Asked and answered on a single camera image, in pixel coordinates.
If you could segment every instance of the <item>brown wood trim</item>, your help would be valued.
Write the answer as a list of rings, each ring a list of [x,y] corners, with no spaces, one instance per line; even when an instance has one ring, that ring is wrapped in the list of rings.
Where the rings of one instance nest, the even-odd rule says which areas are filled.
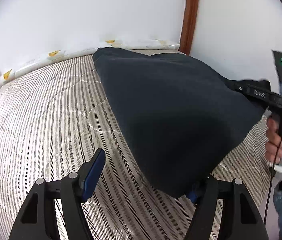
[[[186,0],[183,17],[183,26],[180,39],[179,51],[186,55],[190,54],[195,23],[197,21],[199,0]]]

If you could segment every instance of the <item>black cushion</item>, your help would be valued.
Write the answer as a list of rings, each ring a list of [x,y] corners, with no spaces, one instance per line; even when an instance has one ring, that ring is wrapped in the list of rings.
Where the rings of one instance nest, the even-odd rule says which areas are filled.
[[[93,60],[141,171],[172,197],[209,174],[264,113],[229,89],[231,81],[186,55],[102,48]]]

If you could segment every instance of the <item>striped fabric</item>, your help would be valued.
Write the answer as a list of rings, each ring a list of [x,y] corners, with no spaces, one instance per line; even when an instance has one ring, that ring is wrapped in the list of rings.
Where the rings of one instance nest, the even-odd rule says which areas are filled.
[[[212,172],[217,179],[241,178],[257,206],[269,180],[265,130],[263,117]],[[8,238],[37,178],[61,179],[97,148],[105,150],[105,168],[93,197],[82,205],[94,238],[183,239],[195,207],[148,184],[88,55],[40,68],[0,90],[0,240]],[[61,239],[67,239],[61,202],[55,206]],[[218,201],[211,239],[217,238],[221,210]]]

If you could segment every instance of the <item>black cable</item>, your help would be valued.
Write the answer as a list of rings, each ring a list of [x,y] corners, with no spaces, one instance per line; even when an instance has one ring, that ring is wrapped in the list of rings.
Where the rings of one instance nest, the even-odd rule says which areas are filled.
[[[282,143],[282,136],[281,136],[281,141],[279,143],[279,146],[277,148],[277,152],[275,153],[275,157],[274,157],[274,161],[273,161],[273,165],[272,165],[272,169],[271,169],[270,188],[269,188],[269,193],[268,193],[268,199],[266,200],[266,205],[265,205],[264,225],[266,223],[266,215],[268,213],[268,207],[269,207],[269,201],[270,201],[270,195],[271,195],[271,189],[272,189],[274,165],[275,165],[275,161],[276,161],[277,156],[278,156],[278,152],[279,152],[281,143]]]

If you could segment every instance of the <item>finger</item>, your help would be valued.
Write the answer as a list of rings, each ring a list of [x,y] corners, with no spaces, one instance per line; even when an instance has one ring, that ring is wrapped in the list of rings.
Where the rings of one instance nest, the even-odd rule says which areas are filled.
[[[268,128],[274,132],[277,131],[279,124],[272,119],[271,117],[268,118],[268,121],[266,122],[266,125],[268,126]]]
[[[271,163],[273,163],[273,161],[274,161],[274,155],[272,155],[271,153],[269,153],[269,152],[265,152],[265,158],[269,161],[269,162],[271,162]],[[276,159],[276,164],[278,164],[280,162],[280,157],[278,157],[277,156],[277,159]]]
[[[265,149],[268,153],[273,155],[273,159],[274,159],[274,156],[277,152],[278,147],[276,145],[272,144],[271,142],[267,142],[265,144]],[[278,157],[282,158],[282,149],[281,148],[279,148]]]
[[[265,132],[265,135],[267,136],[267,138],[269,139],[269,141],[276,145],[277,147],[280,144],[280,148],[282,148],[282,139],[281,137],[273,130],[270,130],[270,128]]]

